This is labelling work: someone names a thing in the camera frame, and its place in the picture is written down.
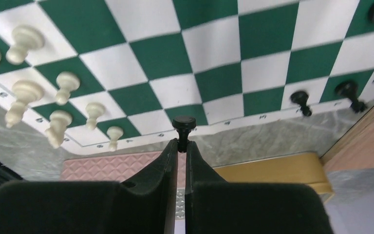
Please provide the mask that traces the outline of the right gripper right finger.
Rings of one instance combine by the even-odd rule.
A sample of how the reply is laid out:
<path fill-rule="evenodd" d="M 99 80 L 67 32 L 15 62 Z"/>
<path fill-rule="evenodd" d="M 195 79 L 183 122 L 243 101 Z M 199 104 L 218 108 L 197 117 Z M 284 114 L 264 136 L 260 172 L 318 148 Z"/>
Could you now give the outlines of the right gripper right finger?
<path fill-rule="evenodd" d="M 185 219 L 188 234 L 331 234 L 319 195 L 297 183 L 227 182 L 187 149 Z"/>

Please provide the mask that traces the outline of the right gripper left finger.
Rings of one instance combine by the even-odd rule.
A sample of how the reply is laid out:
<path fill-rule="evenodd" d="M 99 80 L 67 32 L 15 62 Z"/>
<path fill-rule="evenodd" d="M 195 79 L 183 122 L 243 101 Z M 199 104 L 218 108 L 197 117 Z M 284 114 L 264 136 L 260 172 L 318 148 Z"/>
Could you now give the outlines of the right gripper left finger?
<path fill-rule="evenodd" d="M 10 181 L 0 186 L 0 234 L 171 234 L 178 141 L 118 181 Z"/>

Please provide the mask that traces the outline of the black pawn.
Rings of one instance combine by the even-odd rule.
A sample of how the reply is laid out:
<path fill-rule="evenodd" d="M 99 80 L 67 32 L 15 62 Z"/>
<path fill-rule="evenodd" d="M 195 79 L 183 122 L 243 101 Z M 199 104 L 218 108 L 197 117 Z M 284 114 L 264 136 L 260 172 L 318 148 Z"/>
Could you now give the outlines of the black pawn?
<path fill-rule="evenodd" d="M 185 153 L 189 143 L 188 136 L 197 126 L 196 118 L 192 116 L 176 116 L 172 120 L 172 125 L 179 135 L 178 152 Z"/>
<path fill-rule="evenodd" d="M 299 105 L 304 117 L 310 117 L 312 115 L 312 111 L 307 105 L 308 98 L 309 95 L 305 91 L 296 91 L 290 96 L 291 102 Z"/>

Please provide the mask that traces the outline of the black rook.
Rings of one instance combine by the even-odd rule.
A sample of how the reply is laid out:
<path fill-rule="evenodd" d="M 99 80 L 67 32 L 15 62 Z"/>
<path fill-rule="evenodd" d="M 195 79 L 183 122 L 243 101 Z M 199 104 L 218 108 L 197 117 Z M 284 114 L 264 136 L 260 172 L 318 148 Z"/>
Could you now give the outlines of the black rook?
<path fill-rule="evenodd" d="M 343 98 L 347 98 L 350 102 L 350 109 L 358 114 L 363 113 L 367 109 L 367 105 L 363 101 L 358 100 L 358 83 L 354 80 L 347 80 L 335 87 L 335 93 Z"/>

